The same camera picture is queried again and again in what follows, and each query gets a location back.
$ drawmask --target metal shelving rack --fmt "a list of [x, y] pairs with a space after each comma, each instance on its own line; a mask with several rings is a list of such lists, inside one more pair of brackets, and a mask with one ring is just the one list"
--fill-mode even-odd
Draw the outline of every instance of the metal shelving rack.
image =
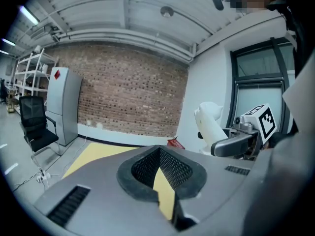
[[[22, 60], [18, 60], [17, 66], [16, 66], [16, 72], [14, 74], [14, 82], [15, 79], [17, 78], [17, 76], [24, 76], [23, 79], [23, 84], [19, 85], [19, 84], [14, 84], [15, 87], [17, 88], [22, 88], [22, 95], [24, 95], [25, 90], [31, 91], [31, 95], [34, 95], [34, 93], [38, 94], [38, 92], [47, 92], [48, 89], [42, 89], [39, 88], [39, 82], [40, 82], [40, 78], [46, 78], [47, 80], [49, 80], [50, 75], [43, 73], [41, 71], [39, 71], [39, 68], [43, 68], [44, 64], [54, 64], [54, 66], [57, 65], [58, 62], [58, 58], [54, 58], [46, 53], [44, 53], [45, 49], [43, 48], [41, 53], [33, 55], [33, 53], [30, 54], [30, 56], [28, 58], [22, 59]], [[20, 64], [26, 64], [26, 70], [23, 72], [18, 72], [18, 68]], [[30, 65], [36, 65], [36, 69], [35, 70], [30, 70], [29, 71], [29, 67]], [[29, 77], [33, 77], [33, 84], [32, 87], [26, 86], [26, 79], [28, 79]], [[20, 113], [20, 107], [17, 106], [15, 107], [16, 112]]]

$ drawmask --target window frame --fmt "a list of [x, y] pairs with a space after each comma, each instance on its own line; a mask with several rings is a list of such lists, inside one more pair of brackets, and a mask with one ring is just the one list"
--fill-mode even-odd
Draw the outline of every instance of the window frame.
[[[270, 38], [270, 40], [254, 44], [240, 50], [230, 52], [231, 64], [232, 64], [232, 92], [231, 92], [231, 104], [230, 112], [227, 120], [226, 127], [232, 127], [236, 118], [237, 99], [240, 87], [247, 86], [260, 86], [260, 87], [278, 87], [281, 86], [282, 94], [290, 87], [289, 77], [285, 65], [284, 58], [282, 56], [280, 46], [283, 44], [290, 44], [290, 42], [283, 38]], [[237, 57], [246, 55], [249, 53], [260, 52], [262, 50], [272, 49], [275, 53], [275, 57], [280, 69], [280, 73], [251, 75], [251, 76], [238, 76]], [[279, 132], [287, 134], [289, 132], [290, 111], [282, 99], [282, 113]]]

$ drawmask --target pipe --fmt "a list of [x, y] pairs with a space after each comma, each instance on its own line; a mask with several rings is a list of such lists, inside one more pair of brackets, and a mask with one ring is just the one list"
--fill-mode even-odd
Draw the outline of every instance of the pipe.
[[74, 39], [68, 39], [68, 38], [63, 38], [60, 40], [61, 43], [71, 43], [71, 42], [80, 42], [80, 41], [109, 41], [109, 42], [117, 42], [117, 43], [126, 43], [126, 44], [131, 44], [135, 46], [139, 46], [142, 48], [150, 49], [159, 53], [166, 54], [167, 56], [173, 57], [175, 59], [178, 59], [184, 63], [190, 63], [193, 59], [189, 58], [183, 54], [175, 54], [175, 53], [170, 53], [169, 51], [166, 51], [162, 48], [155, 48], [152, 45], [148, 45], [146, 43], [138, 43], [132, 40], [128, 39], [118, 39], [118, 38], [110, 38], [110, 37], [87, 37], [87, 38], [74, 38]]
[[102, 37], [107, 37], [107, 38], [110, 38], [110, 39], [119, 39], [119, 40], [122, 40], [122, 39], [128, 39], [128, 40], [131, 40], [131, 41], [135, 41], [135, 42], [140, 42], [140, 43], [144, 43], [144, 44], [147, 44], [148, 46], [155, 46], [157, 47], [158, 49], [162, 49], [164, 51], [167, 51], [169, 53], [172, 53], [172, 54], [175, 54], [179, 57], [182, 57], [183, 59], [186, 59], [187, 61], [190, 60], [191, 57], [189, 56], [186, 56], [184, 55], [183, 53], [177, 51], [177, 50], [174, 50], [172, 48], [169, 48], [165, 45], [162, 45], [162, 44], [159, 44], [159, 43], [156, 43], [154, 44], [152, 41], [149, 41], [149, 40], [146, 40], [146, 39], [143, 39], [143, 38], [137, 38], [137, 37], [133, 37], [133, 36], [125, 36], [125, 35], [119, 35], [119, 34], [116, 34], [115, 36], [107, 36], [107, 35], [104, 35], [104, 36], [93, 36], [93, 35], [77, 35], [77, 36], [73, 36], [71, 39], [81, 39], [81, 38], [84, 38], [84, 39], [98, 39], [98, 38], [102, 38]]
[[108, 28], [108, 29], [82, 29], [82, 30], [74, 30], [74, 31], [70, 31], [67, 33], [63, 33], [58, 35], [59, 38], [63, 38], [63, 37], [68, 37], [68, 36], [72, 36], [72, 35], [78, 35], [78, 34], [84, 34], [84, 33], [121, 33], [121, 34], [125, 34], [125, 35], [132, 35], [132, 36], [137, 36], [137, 37], [142, 37], [142, 38], [146, 38], [146, 39], [150, 39], [152, 41], [159, 42], [163, 45], [169, 46], [175, 50], [178, 50], [179, 52], [182, 52], [186, 55], [188, 55], [189, 57], [193, 58], [194, 55], [185, 50], [184, 48], [181, 48], [173, 43], [170, 43], [166, 40], [162, 40], [159, 38], [156, 38], [155, 36], [151, 36], [145, 33], [141, 33], [141, 32], [136, 32], [133, 30], [128, 30], [128, 29], [115, 29], [115, 28]]
[[194, 43], [192, 46], [192, 54], [195, 57], [197, 53], [197, 43]]

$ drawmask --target ceiling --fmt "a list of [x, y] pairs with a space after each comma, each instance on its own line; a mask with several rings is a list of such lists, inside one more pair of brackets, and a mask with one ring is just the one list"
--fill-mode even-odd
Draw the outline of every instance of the ceiling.
[[[169, 6], [173, 17], [160, 9]], [[136, 45], [190, 62], [197, 46], [244, 14], [212, 0], [29, 0], [25, 7], [38, 25], [19, 13], [6, 39], [16, 43], [5, 51], [20, 57], [36, 45], [101, 40]], [[32, 34], [45, 27], [38, 39]]]

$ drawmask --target ceiling light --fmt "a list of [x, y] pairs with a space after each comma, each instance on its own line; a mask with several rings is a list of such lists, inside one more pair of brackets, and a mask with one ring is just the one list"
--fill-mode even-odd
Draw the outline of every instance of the ceiling light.
[[2, 41], [3, 42], [5, 42], [5, 43], [8, 43], [9, 45], [13, 45], [13, 46], [15, 46], [15, 44], [14, 43], [12, 43], [11, 41], [9, 41], [9, 40], [6, 40], [5, 38], [3, 38], [2, 39]]
[[9, 54], [9, 53], [7, 53], [7, 52], [4, 52], [4, 51], [1, 51], [1, 50], [0, 50], [0, 53], [4, 53], [4, 54]]
[[38, 20], [28, 11], [25, 9], [24, 6], [20, 6], [20, 11], [34, 24], [38, 24]]

